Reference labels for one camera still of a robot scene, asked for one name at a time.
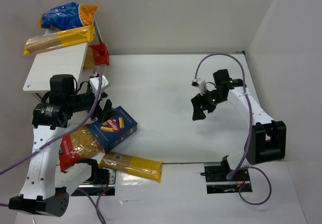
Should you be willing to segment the blue Barilla pasta box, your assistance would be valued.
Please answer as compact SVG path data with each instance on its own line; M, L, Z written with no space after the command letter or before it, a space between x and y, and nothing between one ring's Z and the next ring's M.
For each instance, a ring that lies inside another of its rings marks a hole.
M88 130L105 153L112 151L137 130L137 122L122 107L116 108L118 113L101 123L96 121L88 125Z

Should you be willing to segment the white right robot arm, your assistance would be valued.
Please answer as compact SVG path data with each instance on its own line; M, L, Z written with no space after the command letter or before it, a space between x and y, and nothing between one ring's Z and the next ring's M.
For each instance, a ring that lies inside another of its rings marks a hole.
M226 69L213 74L215 89L210 91L206 81L195 78L192 86L199 93L192 98L192 119L203 120L212 113L218 104L228 101L235 107L249 126L243 151L224 156L221 161L226 179L232 179L242 168L256 164L281 160L286 152L286 125L269 116L249 93L241 79L232 79Z

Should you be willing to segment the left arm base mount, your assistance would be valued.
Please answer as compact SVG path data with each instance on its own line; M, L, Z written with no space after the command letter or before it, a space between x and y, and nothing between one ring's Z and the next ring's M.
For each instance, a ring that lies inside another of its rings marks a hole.
M98 175L95 179L90 180L91 170L81 170L73 174L69 179L70 196L114 196L116 171L112 169L98 169Z

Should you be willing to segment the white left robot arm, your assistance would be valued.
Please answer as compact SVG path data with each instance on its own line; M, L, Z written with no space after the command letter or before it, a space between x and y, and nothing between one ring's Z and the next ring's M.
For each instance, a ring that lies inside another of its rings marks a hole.
M94 183L100 177L96 160L77 160L66 171L58 168L61 141L79 128L72 130L68 121L74 113L86 111L86 120L93 117L104 122L116 115L107 100L104 108L99 102L107 98L104 92L109 82L101 73L88 80L87 91L79 94L71 74L58 74L50 79L50 91L33 111L33 148L28 157L29 168L20 194L9 200L9 209L33 215L61 217L67 210L69 197L83 182Z

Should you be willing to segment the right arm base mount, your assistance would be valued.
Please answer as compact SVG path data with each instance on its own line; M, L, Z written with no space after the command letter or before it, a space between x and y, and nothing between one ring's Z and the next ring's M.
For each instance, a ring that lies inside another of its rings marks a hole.
M231 179L226 179L219 163L204 164L204 170L200 173L205 179L207 194L224 194L252 192L251 180L248 170L241 170Z

